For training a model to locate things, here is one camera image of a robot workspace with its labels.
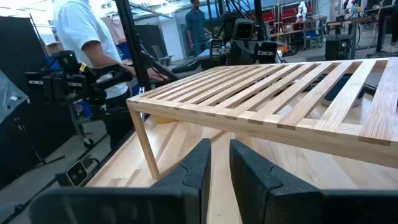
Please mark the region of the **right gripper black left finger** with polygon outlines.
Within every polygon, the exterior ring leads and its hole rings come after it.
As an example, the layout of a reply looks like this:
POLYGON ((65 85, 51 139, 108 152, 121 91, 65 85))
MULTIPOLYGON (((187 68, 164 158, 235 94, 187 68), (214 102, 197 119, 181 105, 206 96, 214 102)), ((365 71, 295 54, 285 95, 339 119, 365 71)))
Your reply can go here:
POLYGON ((202 139, 150 187, 62 187, 33 201, 31 223, 205 223, 211 142, 202 139))

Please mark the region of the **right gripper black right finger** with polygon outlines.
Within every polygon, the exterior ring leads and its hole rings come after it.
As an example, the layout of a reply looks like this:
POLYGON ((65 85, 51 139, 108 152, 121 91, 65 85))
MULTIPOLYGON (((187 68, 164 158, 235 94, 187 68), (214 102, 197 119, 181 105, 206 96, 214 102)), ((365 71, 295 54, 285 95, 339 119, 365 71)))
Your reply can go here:
POLYGON ((237 139, 229 166, 243 223, 397 223, 395 190, 322 190, 237 139))

